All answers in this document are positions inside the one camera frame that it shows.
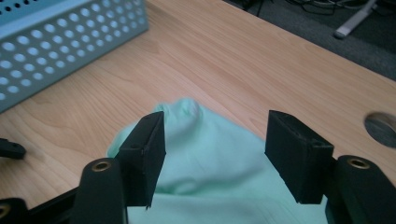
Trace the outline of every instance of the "mint green towel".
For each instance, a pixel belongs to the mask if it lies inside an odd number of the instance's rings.
[[[156,111],[164,112],[167,154],[152,207],[128,208],[130,223],[327,223],[326,200],[297,204],[257,135],[192,99]],[[108,157],[134,126],[116,136]]]

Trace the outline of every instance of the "perforated metal basket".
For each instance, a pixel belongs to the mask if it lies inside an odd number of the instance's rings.
[[[148,28],[143,0],[0,0],[0,113]]]

